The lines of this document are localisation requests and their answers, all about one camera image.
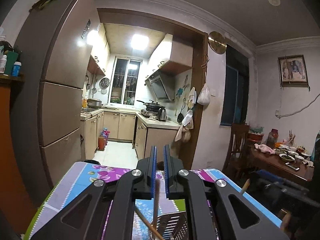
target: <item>floor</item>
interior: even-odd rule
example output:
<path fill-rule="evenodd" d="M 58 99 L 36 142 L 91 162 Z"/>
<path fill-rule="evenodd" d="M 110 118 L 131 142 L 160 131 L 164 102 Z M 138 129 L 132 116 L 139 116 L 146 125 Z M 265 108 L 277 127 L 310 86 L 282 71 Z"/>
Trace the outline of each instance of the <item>floor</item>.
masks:
<path fill-rule="evenodd" d="M 132 143 L 120 143 L 108 141 L 104 151 L 97 150 L 94 160 L 101 165 L 135 169 L 138 158 L 135 149 L 132 149 Z"/>

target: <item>window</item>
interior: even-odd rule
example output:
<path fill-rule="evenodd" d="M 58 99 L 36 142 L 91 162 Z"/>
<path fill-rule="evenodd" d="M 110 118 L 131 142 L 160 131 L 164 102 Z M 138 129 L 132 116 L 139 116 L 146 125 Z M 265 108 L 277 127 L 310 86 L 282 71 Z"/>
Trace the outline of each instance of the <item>window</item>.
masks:
<path fill-rule="evenodd" d="M 248 108 L 249 62 L 231 46 L 226 50 L 226 83 L 221 125 L 244 123 Z"/>
<path fill-rule="evenodd" d="M 113 68 L 111 104 L 134 105 L 140 61 L 117 58 Z"/>

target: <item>picture frame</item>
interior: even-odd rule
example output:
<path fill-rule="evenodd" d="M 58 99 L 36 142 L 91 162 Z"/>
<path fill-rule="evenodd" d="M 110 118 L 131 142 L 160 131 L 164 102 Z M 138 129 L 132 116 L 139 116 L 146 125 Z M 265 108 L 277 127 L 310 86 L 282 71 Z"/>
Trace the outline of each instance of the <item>picture frame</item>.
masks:
<path fill-rule="evenodd" d="M 279 57 L 278 64 L 282 86 L 309 87 L 303 55 Z"/>

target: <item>tablecloth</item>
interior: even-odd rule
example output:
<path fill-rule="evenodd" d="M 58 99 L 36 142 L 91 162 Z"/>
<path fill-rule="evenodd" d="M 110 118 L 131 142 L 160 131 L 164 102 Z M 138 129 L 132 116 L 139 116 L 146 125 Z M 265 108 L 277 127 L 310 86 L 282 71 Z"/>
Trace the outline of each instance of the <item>tablecloth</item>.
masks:
<path fill-rule="evenodd" d="M 96 179 L 103 179 L 105 182 L 111 182 L 119 179 L 124 173 L 130 169 L 108 167 L 103 165 L 95 165 L 84 162 L 76 162 L 69 171 L 63 176 L 60 182 L 50 192 L 44 203 L 38 209 L 28 230 L 24 240 L 29 240 L 43 225 L 53 218 L 63 207 L 69 204 L 76 196 L 78 196 L 86 187 L 88 187 Z M 207 181 L 215 181 L 217 179 L 225 179 L 238 192 L 241 188 L 231 179 L 225 176 L 221 171 L 216 169 L 193 170 L 201 179 Z M 169 200 L 165 196 L 164 176 L 162 171 L 156 172 L 156 177 L 160 179 L 160 196 L 158 215 L 184 211 L 184 200 Z M 244 193 L 244 197 L 248 199 L 256 208 L 266 215 L 276 226 L 280 226 L 281 220 L 252 198 L 249 194 Z M 136 200 L 136 206 L 141 213 L 152 221 L 153 217 L 153 199 L 152 200 Z M 145 224 L 134 214 L 133 240 L 147 240 L 148 229 Z"/>

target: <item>wooden chair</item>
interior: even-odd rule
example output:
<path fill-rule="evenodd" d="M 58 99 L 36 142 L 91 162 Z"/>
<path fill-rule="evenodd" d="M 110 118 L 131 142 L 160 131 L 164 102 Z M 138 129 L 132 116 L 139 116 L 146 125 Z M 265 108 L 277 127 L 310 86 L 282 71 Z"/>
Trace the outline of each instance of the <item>wooden chair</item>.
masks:
<path fill-rule="evenodd" d="M 236 169 L 236 176 L 231 178 L 235 181 L 240 178 L 243 169 L 246 168 L 247 165 L 245 152 L 248 132 L 249 125 L 233 123 L 231 126 L 229 148 L 222 172 L 226 174 L 227 168 Z"/>

